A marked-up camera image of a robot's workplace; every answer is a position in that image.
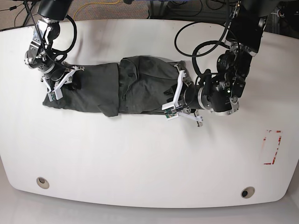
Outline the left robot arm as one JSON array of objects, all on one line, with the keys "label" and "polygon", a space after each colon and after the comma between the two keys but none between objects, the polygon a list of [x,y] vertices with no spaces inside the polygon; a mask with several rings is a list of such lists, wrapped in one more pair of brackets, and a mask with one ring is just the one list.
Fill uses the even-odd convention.
[{"label": "left robot arm", "polygon": [[[252,58],[259,52],[267,18],[278,4],[277,0],[239,0],[234,11],[227,9],[220,39],[204,42],[188,55],[196,80],[191,80],[181,64],[175,65],[177,84],[165,92],[172,97],[162,105],[167,120],[182,116],[202,126],[200,110],[218,116],[228,116],[239,110],[238,101],[246,85]],[[217,59],[217,71],[201,72],[197,58],[208,55],[218,46],[227,50]]]}]

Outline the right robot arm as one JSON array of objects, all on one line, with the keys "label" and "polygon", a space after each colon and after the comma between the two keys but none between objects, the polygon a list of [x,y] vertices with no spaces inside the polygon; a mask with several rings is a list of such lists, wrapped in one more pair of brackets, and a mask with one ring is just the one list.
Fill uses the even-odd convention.
[{"label": "right robot arm", "polygon": [[[33,22],[33,38],[24,61],[29,68],[38,69],[43,74],[41,82],[48,91],[53,91],[58,84],[71,91],[81,89],[80,80],[74,75],[62,82],[67,73],[75,69],[64,62],[75,45],[78,33],[74,20],[68,15],[71,4],[72,0],[42,0],[37,10],[41,19]],[[59,23],[64,19],[68,19],[73,26],[73,40],[66,50],[58,50],[53,48],[53,42],[60,34]]]}]

